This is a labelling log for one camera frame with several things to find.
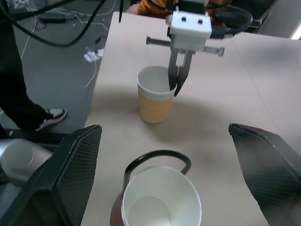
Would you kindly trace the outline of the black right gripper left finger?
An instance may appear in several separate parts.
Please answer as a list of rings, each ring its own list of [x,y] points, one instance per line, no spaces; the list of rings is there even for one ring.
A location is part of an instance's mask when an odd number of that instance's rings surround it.
[[[80,226],[95,178],[102,127],[79,129],[25,183],[0,226]]]

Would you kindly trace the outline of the black and white sneaker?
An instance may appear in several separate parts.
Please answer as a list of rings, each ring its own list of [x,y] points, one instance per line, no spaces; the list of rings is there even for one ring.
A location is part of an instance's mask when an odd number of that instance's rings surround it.
[[[45,111],[47,114],[45,120],[36,129],[34,129],[34,131],[39,131],[43,128],[53,126],[64,120],[67,116],[67,112],[62,108],[46,109]]]

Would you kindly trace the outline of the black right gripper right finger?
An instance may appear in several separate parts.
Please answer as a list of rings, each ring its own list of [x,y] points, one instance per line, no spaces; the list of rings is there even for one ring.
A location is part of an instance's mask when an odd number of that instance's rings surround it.
[[[279,135],[229,125],[245,183],[269,226],[301,226],[301,156]]]

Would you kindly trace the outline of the yellow ribbed paper cup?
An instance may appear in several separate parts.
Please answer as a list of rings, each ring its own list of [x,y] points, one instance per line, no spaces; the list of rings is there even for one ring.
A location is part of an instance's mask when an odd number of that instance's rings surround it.
[[[162,122],[168,115],[176,86],[170,88],[168,69],[149,66],[137,76],[139,114],[148,123]]]

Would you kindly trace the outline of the black power adapter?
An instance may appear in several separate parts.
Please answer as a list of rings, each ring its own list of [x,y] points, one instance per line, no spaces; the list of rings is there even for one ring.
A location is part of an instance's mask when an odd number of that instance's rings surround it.
[[[64,15],[57,14],[43,14],[39,19],[45,24],[64,24],[66,23],[66,18]]]

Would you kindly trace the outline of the white power strip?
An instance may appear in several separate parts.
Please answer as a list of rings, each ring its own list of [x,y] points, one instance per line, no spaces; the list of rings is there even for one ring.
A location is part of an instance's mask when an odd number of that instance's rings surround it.
[[[91,51],[90,48],[85,48],[85,50],[84,59],[89,63],[100,60],[104,54],[104,48],[97,49],[96,51]]]

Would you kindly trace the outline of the dark panel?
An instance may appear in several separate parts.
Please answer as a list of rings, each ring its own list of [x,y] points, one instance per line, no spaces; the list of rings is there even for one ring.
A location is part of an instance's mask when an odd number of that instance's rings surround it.
[[[301,0],[276,0],[263,15],[256,33],[301,40]]]

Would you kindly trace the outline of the white paper cup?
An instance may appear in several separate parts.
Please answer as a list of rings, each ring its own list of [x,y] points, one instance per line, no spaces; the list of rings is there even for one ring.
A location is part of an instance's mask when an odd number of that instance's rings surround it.
[[[136,174],[126,186],[121,217],[124,226],[200,226],[202,206],[184,174],[154,166]]]

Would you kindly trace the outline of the silver robot body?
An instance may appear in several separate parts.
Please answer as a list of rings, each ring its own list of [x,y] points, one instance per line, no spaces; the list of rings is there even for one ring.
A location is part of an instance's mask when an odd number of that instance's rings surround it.
[[[25,139],[1,139],[0,184],[25,184],[51,155],[51,151]]]

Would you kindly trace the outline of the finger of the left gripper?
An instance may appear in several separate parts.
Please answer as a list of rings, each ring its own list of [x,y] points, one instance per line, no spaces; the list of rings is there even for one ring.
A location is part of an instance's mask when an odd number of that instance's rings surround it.
[[[168,65],[169,87],[170,90],[175,89],[175,91],[180,91],[181,88],[180,76],[178,75],[179,67],[176,65],[178,52],[179,51],[177,49],[171,49],[171,56]]]
[[[174,96],[176,97],[178,93],[180,92],[183,84],[185,83],[190,70],[191,60],[192,60],[193,53],[188,52],[185,54],[183,64],[179,67],[178,74],[177,74],[177,87],[174,93]]]

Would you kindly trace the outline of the person in orange top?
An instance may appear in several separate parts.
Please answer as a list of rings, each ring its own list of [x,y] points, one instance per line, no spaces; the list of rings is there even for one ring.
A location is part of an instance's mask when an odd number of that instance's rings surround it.
[[[192,13],[205,13],[207,6],[224,4],[227,0],[131,0],[130,7],[125,11],[129,14],[164,18],[179,11],[191,10]]]

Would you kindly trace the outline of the person in black trousers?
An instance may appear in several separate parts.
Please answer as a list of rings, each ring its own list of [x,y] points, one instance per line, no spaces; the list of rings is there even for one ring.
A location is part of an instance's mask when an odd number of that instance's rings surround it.
[[[37,129],[47,117],[27,95],[22,61],[8,21],[0,22],[0,108],[21,129]]]

